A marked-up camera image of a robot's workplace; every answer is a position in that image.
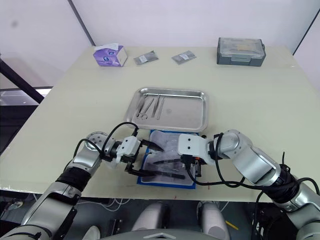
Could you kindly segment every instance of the tissue box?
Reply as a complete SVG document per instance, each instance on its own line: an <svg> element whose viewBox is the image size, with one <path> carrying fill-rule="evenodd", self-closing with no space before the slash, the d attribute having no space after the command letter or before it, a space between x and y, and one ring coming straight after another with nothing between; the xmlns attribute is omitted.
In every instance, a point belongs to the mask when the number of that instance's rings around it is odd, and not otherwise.
<svg viewBox="0 0 320 240"><path fill-rule="evenodd" d="M96 62L100 66L122 67L128 56L124 46L119 45L118 48L103 48L100 46L93 54Z"/></svg>

